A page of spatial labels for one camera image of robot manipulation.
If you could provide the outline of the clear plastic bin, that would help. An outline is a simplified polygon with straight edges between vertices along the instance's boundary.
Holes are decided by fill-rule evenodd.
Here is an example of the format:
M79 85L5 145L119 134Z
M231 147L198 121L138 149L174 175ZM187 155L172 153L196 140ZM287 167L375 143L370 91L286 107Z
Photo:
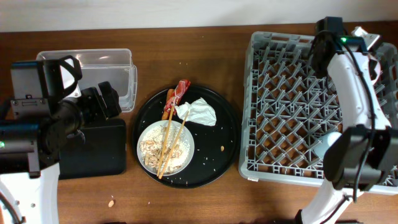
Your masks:
M129 49L81 49L54 50L38 53L37 60L57 59L71 55L80 61L83 74L78 82L81 90L98 88L98 84L109 82L119 95L123 113L134 109L137 93L137 68L132 62Z

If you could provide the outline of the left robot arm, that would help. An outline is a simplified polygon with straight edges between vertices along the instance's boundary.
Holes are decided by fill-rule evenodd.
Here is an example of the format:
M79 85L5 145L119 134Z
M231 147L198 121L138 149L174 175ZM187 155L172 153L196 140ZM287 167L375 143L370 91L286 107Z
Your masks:
M82 76L71 55L11 65L14 96L1 105L3 223L58 223L61 148L84 126L121 113L109 82L80 89Z

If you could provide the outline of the red snack wrapper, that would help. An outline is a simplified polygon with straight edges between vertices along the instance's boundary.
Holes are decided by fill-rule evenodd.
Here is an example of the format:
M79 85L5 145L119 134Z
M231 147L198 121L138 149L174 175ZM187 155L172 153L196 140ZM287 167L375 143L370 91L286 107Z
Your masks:
M168 109L170 112L172 105L177 106L180 103L182 96L188 90L189 86L189 80L180 80L178 85L175 87L172 97L169 99L169 102L165 104L164 109Z

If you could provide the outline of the light blue cup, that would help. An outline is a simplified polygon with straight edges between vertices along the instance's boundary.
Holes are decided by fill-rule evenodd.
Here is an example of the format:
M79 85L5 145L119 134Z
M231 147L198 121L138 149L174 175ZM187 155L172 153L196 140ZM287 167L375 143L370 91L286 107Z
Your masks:
M318 144L313 148L313 152L317 157L323 159L327 150L339 139L341 133L330 132L318 138Z

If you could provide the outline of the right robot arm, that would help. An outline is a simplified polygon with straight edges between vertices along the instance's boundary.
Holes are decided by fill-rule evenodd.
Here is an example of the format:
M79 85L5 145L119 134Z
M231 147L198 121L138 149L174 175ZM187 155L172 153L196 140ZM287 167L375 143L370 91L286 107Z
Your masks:
M343 116L343 132L326 134L315 146L324 180L315 198L295 216L296 223L335 223L364 192L384 182L397 164L397 130L383 113L374 84L381 66L369 49L367 33L347 34L340 17L315 26L311 66L330 78Z

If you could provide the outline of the black rectangular tray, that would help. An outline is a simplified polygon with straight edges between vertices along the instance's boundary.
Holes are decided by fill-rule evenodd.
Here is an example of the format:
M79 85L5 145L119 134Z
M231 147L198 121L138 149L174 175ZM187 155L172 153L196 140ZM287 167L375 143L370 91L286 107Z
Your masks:
M60 150L60 180L122 174L126 170L126 123L109 119L81 130Z

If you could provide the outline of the round black tray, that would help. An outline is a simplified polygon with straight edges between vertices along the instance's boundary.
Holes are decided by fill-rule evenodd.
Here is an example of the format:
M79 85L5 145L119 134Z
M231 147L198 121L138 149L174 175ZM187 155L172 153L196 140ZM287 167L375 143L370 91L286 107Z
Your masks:
M203 98L216 112L215 126L185 123L195 144L193 159L177 174L158 179L156 174L139 161L139 137L150 124L160 121L167 89L156 93L139 110L131 134L132 154L144 172L159 183L180 189L192 189L209 184L221 177L235 162L241 143L241 125L232 105L219 93L204 86L191 85L182 97L181 104Z

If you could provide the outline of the grey dishwasher rack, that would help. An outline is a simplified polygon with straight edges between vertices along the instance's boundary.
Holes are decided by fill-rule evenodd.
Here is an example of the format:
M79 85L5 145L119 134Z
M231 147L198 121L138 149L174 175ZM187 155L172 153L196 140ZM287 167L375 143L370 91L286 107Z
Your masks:
M332 81L317 78L307 35L255 32L246 51L238 170L251 181L318 187L321 137L343 129Z

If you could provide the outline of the white napkin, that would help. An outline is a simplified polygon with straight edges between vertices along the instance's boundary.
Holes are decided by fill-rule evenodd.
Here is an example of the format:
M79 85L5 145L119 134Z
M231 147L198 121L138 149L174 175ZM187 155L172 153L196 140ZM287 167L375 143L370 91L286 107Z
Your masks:
M217 121L215 110L203 98L176 106L175 112L182 120L204 126L214 126Z

